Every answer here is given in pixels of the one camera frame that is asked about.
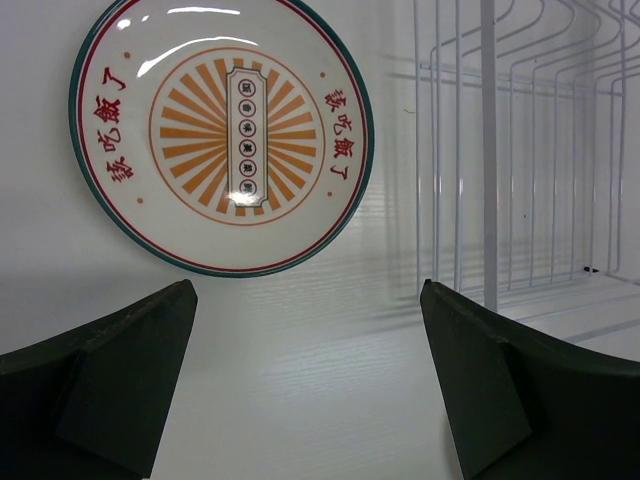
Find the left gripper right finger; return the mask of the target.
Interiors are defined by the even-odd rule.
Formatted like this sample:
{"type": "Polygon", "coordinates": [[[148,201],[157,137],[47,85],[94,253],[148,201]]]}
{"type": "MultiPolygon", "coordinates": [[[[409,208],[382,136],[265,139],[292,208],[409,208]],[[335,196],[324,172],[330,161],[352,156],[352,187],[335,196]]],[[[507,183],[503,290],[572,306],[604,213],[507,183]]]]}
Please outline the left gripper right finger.
{"type": "Polygon", "coordinates": [[[426,280],[426,336],[466,479],[636,479],[639,365],[426,280]]]}

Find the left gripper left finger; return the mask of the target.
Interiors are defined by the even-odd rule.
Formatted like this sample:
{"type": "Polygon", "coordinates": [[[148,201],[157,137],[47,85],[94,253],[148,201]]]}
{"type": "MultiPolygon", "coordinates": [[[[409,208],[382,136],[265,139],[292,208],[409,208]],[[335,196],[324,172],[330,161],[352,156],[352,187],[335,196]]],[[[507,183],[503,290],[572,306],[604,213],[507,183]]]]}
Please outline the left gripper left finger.
{"type": "Polygon", "coordinates": [[[3,354],[2,478],[150,478],[197,303],[182,280],[3,354]]]}

